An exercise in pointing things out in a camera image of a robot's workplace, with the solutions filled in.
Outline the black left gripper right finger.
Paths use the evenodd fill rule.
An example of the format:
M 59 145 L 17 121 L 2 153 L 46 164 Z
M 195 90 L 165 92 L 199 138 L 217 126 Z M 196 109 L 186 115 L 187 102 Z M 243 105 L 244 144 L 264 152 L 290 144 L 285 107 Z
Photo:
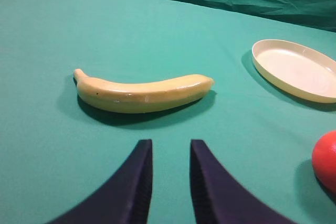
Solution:
M 203 140 L 191 140 L 190 189 L 197 223 L 293 223 L 246 190 Z

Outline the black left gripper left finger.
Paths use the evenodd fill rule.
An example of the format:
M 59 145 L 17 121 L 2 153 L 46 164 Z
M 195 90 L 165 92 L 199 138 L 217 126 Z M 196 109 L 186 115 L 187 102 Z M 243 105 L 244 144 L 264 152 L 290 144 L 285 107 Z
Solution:
M 99 189 L 50 223 L 147 223 L 152 188 L 152 140 L 139 140 Z

